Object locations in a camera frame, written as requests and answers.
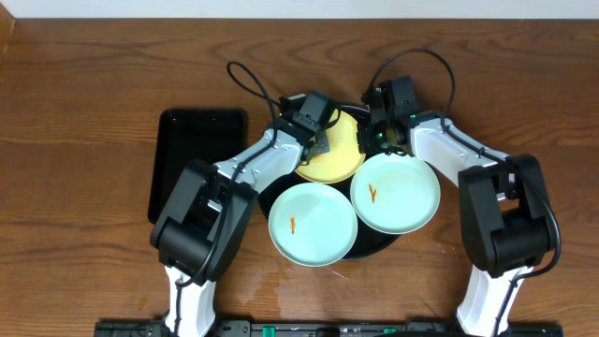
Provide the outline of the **yellow plate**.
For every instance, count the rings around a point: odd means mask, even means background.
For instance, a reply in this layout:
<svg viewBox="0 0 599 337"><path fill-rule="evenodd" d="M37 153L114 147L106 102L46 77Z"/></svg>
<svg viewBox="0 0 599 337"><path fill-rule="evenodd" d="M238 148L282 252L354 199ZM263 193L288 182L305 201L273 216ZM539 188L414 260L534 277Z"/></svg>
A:
<svg viewBox="0 0 599 337"><path fill-rule="evenodd" d="M335 110L335 125L326 130L329 151L296 168L298 175L315 183L338 183L351 177L366 155L358 150L358 122L348 113Z"/></svg>

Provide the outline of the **yellow green sponge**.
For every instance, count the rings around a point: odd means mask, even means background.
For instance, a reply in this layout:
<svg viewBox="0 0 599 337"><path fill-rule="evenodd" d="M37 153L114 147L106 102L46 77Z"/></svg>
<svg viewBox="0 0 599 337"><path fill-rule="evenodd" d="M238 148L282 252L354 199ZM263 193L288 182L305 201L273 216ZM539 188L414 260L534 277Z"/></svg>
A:
<svg viewBox="0 0 599 337"><path fill-rule="evenodd" d="M306 161L310 162L314 157L326 154L329 152L329 140L327 133L321 131L314 136L314 139L309 142L309 150L306 156Z"/></svg>

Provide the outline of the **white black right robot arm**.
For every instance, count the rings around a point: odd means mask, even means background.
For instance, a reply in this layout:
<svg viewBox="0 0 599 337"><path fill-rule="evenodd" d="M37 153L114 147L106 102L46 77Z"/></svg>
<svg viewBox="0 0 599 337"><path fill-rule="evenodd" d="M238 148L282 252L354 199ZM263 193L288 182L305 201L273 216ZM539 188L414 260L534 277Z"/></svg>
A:
<svg viewBox="0 0 599 337"><path fill-rule="evenodd" d="M456 317L463 333L501 336L524 280L551 271L562 236L542 169L529 154L510 156L456 128L444 112L424 110L412 86L388 81L362 96L368 107L360 144L369 156L426 162L459 189L463 246L473 263Z"/></svg>

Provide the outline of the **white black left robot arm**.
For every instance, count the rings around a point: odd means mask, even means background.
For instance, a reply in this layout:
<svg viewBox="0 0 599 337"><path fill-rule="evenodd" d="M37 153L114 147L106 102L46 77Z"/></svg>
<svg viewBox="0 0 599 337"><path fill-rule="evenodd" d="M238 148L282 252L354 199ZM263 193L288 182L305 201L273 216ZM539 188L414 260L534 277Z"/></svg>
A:
<svg viewBox="0 0 599 337"><path fill-rule="evenodd" d="M259 194L318 155L317 139L341 116L312 91L282 100L263 137L228 160L192 160L183 169L150 236L171 291L164 324L172 336L204 336L215 322L217 280L239 251Z"/></svg>

